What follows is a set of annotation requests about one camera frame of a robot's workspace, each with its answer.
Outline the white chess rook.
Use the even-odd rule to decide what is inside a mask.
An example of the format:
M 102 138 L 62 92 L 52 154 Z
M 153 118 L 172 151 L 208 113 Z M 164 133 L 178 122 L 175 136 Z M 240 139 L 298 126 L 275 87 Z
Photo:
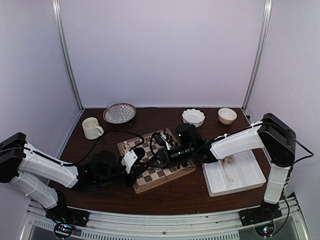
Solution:
M 127 153 L 130 150 L 130 146 L 128 145 L 127 141 L 124 141 L 123 143 L 124 143 L 123 145 L 124 152 Z

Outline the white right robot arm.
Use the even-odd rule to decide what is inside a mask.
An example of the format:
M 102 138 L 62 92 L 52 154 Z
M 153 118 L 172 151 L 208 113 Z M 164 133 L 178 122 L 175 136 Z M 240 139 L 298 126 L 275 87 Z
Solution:
M 183 166 L 188 160 L 195 159 L 201 164 L 212 164 L 225 157 L 263 149 L 270 158 L 270 172 L 263 197 L 263 205 L 256 210 L 259 220 L 268 220 L 275 212 L 290 171 L 298 163 L 296 146 L 303 148 L 311 158 L 314 153 L 297 140 L 295 131 L 272 113 L 266 113 L 262 120 L 233 133 L 203 140 L 197 128 L 190 123 L 180 124 L 175 129 L 180 144 L 168 149 L 158 133 L 151 137 L 162 148 L 153 153 L 146 163 L 148 167 L 170 168 Z

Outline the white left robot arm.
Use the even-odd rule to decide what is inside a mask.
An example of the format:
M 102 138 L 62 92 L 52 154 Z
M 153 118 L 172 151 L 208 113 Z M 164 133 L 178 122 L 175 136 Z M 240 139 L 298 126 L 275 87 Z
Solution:
M 0 143 L 0 181 L 16 186 L 61 222 L 67 222 L 72 211 L 65 196 L 38 180 L 38 176 L 77 192 L 94 191 L 121 180 L 133 185 L 143 171 L 138 162 L 145 153 L 140 146 L 132 147 L 117 159 L 113 152 L 104 150 L 84 165 L 68 163 L 36 149 L 26 141 L 24 133 L 18 132 Z

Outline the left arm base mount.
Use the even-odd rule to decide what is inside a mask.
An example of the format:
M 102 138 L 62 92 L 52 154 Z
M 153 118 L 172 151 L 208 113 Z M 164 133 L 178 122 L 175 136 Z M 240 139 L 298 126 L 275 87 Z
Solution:
M 57 206 L 50 209 L 42 208 L 46 213 L 45 216 L 55 223 L 53 232 L 56 237 L 65 240 L 76 230 L 76 226 L 87 226 L 90 213 L 86 210 L 67 207 L 64 194 L 59 190 L 55 192 L 57 193 Z

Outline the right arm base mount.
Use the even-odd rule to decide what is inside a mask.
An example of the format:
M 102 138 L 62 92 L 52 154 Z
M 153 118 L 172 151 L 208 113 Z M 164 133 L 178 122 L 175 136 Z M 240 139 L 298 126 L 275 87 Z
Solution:
M 275 219 L 283 216 L 280 204 L 271 204 L 262 202 L 260 206 L 247 208 L 238 212 L 241 224 L 243 227 L 249 225 L 257 225 L 254 227 L 255 233 L 264 239 L 274 237 L 287 223 L 290 216 L 290 206 L 287 200 L 287 196 L 282 191 L 281 197 L 283 198 L 287 206 L 287 215 L 280 227 L 276 227 Z

